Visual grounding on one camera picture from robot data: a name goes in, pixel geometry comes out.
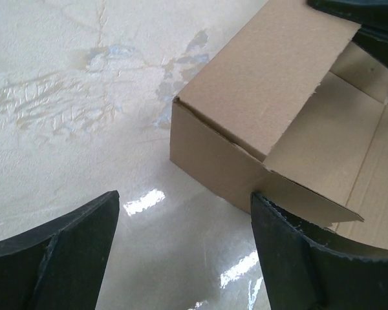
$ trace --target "corrugated cardboard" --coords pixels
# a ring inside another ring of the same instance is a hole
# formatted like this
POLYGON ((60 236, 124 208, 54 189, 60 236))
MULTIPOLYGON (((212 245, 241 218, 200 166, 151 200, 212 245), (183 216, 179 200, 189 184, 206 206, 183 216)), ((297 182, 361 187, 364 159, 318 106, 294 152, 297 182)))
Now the corrugated cardboard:
POLYGON ((388 70, 348 45, 357 29, 304 0, 269 0, 175 98, 171 160, 245 211, 261 191, 382 245, 388 70))

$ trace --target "box flap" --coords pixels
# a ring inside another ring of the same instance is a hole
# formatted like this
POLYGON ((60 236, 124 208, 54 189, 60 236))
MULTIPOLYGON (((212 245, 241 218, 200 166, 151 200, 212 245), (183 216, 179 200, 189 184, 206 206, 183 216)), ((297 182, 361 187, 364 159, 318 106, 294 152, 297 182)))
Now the box flap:
POLYGON ((383 108, 328 73, 263 163, 346 206, 383 108))
POLYGON ((330 71, 379 102, 388 99, 388 68, 350 42, 330 71))
POLYGON ((289 212, 316 223, 361 220, 347 209, 276 173, 174 101, 171 160, 236 207, 250 212, 250 193, 260 191, 289 212))
POLYGON ((348 201, 365 223, 340 223, 338 234, 388 249, 388 105, 348 201))
POLYGON ((263 161, 357 29, 305 0, 269 0, 180 100, 263 161))

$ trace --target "cardboard flap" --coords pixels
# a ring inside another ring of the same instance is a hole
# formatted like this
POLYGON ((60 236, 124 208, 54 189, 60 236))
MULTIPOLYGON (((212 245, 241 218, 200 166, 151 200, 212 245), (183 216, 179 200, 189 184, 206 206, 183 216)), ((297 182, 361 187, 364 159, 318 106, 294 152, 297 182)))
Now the cardboard flap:
POLYGON ((263 163, 346 206, 383 108, 328 73, 263 163))
POLYGON ((250 193, 259 191, 289 212, 321 227, 362 220, 311 190, 267 171, 260 161, 204 124, 177 100, 172 118, 171 160, 238 208, 250 212, 250 193))
POLYGON ((388 249, 388 105, 350 195, 348 207, 364 215, 365 223, 341 223, 337 233, 388 249))
POLYGON ((350 42, 330 71, 379 102, 388 99, 388 68, 350 42))
POLYGON ((179 97, 263 161, 357 29, 306 0, 269 0, 179 97))

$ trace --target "black plastic part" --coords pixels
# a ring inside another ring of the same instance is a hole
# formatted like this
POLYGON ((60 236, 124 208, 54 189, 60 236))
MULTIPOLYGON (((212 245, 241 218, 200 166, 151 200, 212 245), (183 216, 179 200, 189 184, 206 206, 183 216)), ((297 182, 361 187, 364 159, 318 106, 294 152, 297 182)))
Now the black plastic part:
POLYGON ((388 0, 307 0, 312 8, 361 24, 353 41, 388 68, 388 0))
POLYGON ((388 33, 363 26, 352 41, 388 68, 388 33))
POLYGON ((388 0, 307 0, 316 10, 388 32, 388 0))
POLYGON ((0 242, 0 310, 95 309, 119 215, 118 192, 0 242))
POLYGON ((388 309, 388 250, 354 242, 252 194, 272 310, 388 309))

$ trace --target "white floor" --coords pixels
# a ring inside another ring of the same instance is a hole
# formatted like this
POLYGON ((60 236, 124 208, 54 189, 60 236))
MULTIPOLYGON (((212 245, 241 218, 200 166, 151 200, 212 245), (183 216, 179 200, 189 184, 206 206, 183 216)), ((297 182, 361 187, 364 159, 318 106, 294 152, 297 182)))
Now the white floor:
POLYGON ((0 1, 0 240, 116 189, 98 309, 269 309, 250 216, 168 160, 171 98, 264 2, 0 1))

